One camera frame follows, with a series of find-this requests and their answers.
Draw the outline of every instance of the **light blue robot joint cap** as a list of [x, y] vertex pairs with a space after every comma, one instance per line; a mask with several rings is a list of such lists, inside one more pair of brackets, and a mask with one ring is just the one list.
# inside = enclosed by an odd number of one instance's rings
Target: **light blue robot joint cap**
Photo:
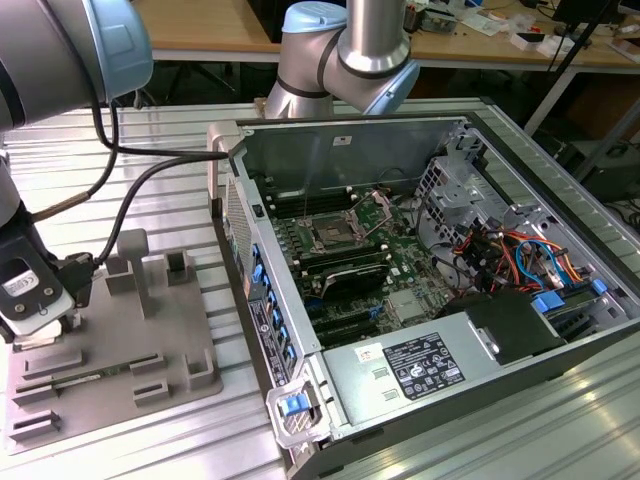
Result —
[[311, 33], [335, 30], [347, 24], [347, 9], [325, 2], [299, 2], [284, 17], [283, 33]]
[[107, 101], [149, 82], [149, 35], [129, 0], [82, 0], [91, 25]]

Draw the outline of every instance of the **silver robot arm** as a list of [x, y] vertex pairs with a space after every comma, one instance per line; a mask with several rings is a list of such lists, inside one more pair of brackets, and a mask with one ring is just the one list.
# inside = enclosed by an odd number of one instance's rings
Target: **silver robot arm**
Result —
[[[145, 85], [152, 71], [150, 41], [129, 0], [0, 1], [0, 135], [90, 104], [90, 87], [100, 102], [109, 102]], [[91, 263], [88, 254], [59, 260], [47, 251], [8, 162], [0, 158], [0, 336], [5, 342], [64, 318], [81, 297], [88, 301]]]
[[292, 5], [265, 117], [329, 116], [332, 96], [365, 114], [395, 111], [420, 71], [409, 59], [404, 11], [405, 0], [348, 0], [346, 10], [323, 2]]

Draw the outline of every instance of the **warning label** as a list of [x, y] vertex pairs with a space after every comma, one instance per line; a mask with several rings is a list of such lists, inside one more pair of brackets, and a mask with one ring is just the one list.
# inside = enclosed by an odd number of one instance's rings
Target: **warning label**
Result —
[[429, 395], [464, 380], [464, 375], [435, 332], [384, 349], [404, 396], [409, 400]]

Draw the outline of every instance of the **ventilation grille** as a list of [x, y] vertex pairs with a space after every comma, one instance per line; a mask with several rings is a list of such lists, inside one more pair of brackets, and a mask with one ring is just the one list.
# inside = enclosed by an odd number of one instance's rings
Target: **ventilation grille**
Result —
[[444, 223], [444, 216], [442, 215], [442, 211], [431, 203], [431, 200], [427, 198], [427, 213], [433, 219], [433, 221], [438, 225], [438, 233], [444, 235], [442, 237], [443, 242], [450, 242], [453, 245], [457, 245], [462, 242], [462, 238], [455, 230], [451, 230]]
[[[289, 433], [299, 433], [311, 428], [313, 426], [313, 420], [309, 412], [299, 413], [287, 418], [284, 426]], [[303, 443], [293, 447], [291, 449], [291, 453], [293, 454], [293, 457], [297, 459], [303, 453], [307, 453], [308, 450], [309, 444]]]
[[231, 225], [235, 249], [245, 272], [251, 272], [253, 260], [251, 255], [251, 229], [247, 215], [242, 208], [235, 181], [229, 181], [227, 190], [227, 219]]
[[449, 177], [442, 171], [438, 165], [437, 160], [433, 159], [429, 163], [427, 170], [420, 179], [420, 185], [418, 186], [418, 196], [428, 197], [433, 190], [433, 187], [438, 185], [446, 185], [449, 181]]
[[422, 197], [427, 202], [427, 213], [439, 227], [438, 233], [443, 235], [441, 237], [442, 241], [451, 242], [453, 245], [456, 245], [462, 241], [460, 235], [455, 230], [451, 230], [447, 227], [444, 222], [444, 215], [442, 214], [442, 211], [434, 205], [429, 198], [429, 194], [434, 187], [446, 185], [448, 181], [449, 176], [442, 170], [442, 168], [440, 168], [438, 161], [433, 159], [429, 162], [429, 166], [420, 179], [418, 196]]

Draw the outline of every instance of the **desk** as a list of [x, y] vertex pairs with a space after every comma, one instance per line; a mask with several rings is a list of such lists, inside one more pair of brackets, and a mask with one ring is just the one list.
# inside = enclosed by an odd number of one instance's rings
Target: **desk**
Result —
[[[485, 0], [486, 8], [507, 0]], [[149, 30], [156, 60], [277, 62], [280, 45], [270, 43], [246, 0], [137, 0], [136, 8]], [[540, 12], [514, 2], [498, 11], [535, 15], [543, 32], [553, 23]], [[537, 52], [521, 52], [507, 34], [488, 37], [459, 24], [457, 35], [417, 32], [412, 57], [421, 66], [485, 70], [545, 71], [549, 59]], [[577, 73], [640, 74], [640, 65], [613, 51], [604, 37], [580, 52], [538, 107], [525, 130], [533, 133]]]

